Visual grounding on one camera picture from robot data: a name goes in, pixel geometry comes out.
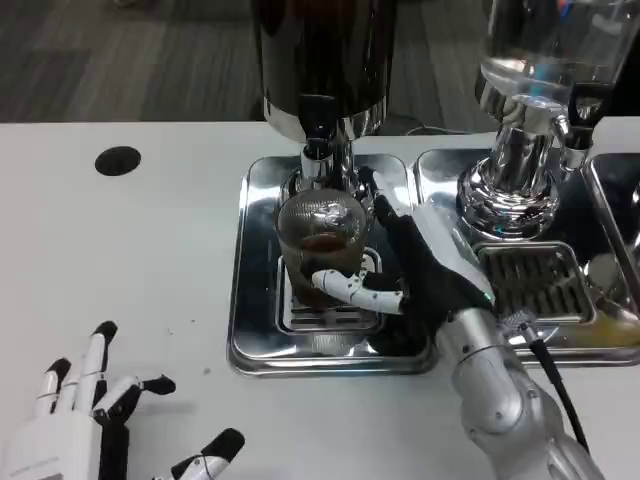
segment white table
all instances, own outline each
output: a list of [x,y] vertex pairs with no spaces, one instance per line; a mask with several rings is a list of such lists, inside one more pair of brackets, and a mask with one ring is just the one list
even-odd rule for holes
[[[411,163],[492,137],[368,138],[356,150]],[[141,165],[99,175],[94,160],[114,145],[137,148]],[[266,124],[0,126],[0,442],[29,415],[48,364],[75,358],[111,319],[110,378],[162,371],[178,384],[144,396],[130,420],[130,479],[166,473],[227,426],[247,437],[228,480],[492,478],[442,365],[420,377],[284,380],[227,365],[241,178],[260,156],[297,151]],[[639,372],[563,371],[609,480],[638,475]]]

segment robotic arm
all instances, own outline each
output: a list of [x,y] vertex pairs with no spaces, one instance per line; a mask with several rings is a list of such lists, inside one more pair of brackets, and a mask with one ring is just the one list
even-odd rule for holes
[[317,268],[308,270],[314,285],[358,307],[404,314],[426,325],[454,365],[465,431],[489,457],[499,480],[604,480],[586,450],[577,417],[569,412],[584,446],[565,433],[558,405],[529,378],[505,338],[505,331],[519,329],[561,398],[566,396],[546,346],[532,329],[532,316],[523,312],[506,324],[498,322],[491,286],[462,236],[448,229],[431,205],[411,210],[400,204],[370,169],[361,169],[359,176],[404,272],[405,290],[377,292],[368,288],[371,274]]

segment drip tray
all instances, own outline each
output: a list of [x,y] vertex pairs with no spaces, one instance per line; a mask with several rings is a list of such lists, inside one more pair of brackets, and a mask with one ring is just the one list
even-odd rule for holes
[[476,253],[496,295],[496,310],[502,315],[527,307],[540,326],[586,323],[595,318],[595,307],[569,245],[479,244]]
[[[369,272],[382,272],[380,256],[375,250],[365,249],[362,268]],[[317,310],[298,302],[293,296],[282,257],[278,260],[277,292],[276,324],[286,333],[373,332],[382,326],[383,315],[360,310],[352,305],[336,305]]]
[[[405,165],[389,155],[357,155],[406,205]],[[422,373],[434,365],[428,335],[418,322],[336,306],[317,311],[292,298],[275,231],[282,185],[300,167],[300,157],[255,162],[240,194],[240,222],[231,296],[227,358],[250,376],[317,376]],[[377,223],[367,236],[368,269],[400,278],[387,236]]]
[[[624,308],[627,295],[623,287],[628,277],[615,261],[608,266],[601,261],[612,259],[610,254],[615,252],[598,215],[606,211],[594,209],[584,177],[580,172],[563,176],[558,152],[552,150],[548,161],[551,174],[564,180],[558,182],[560,207],[549,229],[536,242],[498,242],[470,227],[460,217],[457,202],[460,175],[488,155],[486,149],[431,150],[420,156],[413,170],[418,202],[431,202],[475,247],[495,289],[498,314],[508,316],[524,306],[533,310],[539,316],[538,335],[561,365],[640,363],[640,320]],[[638,174],[629,172],[632,159],[615,160],[607,158],[600,164],[601,176],[606,179],[602,184],[615,193],[614,187],[626,181],[633,192]],[[635,170],[640,172],[640,162]],[[626,203],[619,201],[621,219],[637,218],[631,198]],[[592,277],[596,276],[603,283],[611,278],[613,286],[600,288],[594,284]],[[515,335],[509,341],[525,363],[537,364],[522,336]]]

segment floor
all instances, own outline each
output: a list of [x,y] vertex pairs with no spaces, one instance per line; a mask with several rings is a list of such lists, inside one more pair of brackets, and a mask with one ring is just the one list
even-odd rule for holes
[[[0,121],[257,119],[248,3],[1,0]],[[485,31],[478,0],[400,0],[383,132],[494,129],[473,97]]]

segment white robotic hand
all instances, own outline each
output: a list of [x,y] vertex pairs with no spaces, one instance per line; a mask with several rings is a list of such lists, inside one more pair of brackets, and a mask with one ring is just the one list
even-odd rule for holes
[[[168,395],[175,383],[164,375],[130,376],[108,390],[104,372],[117,330],[113,322],[102,323],[82,362],[72,366],[61,358],[45,372],[32,418],[5,446],[0,480],[126,480],[126,421],[143,391]],[[225,430],[199,455],[176,465],[175,480],[213,480],[243,446],[239,432]]]

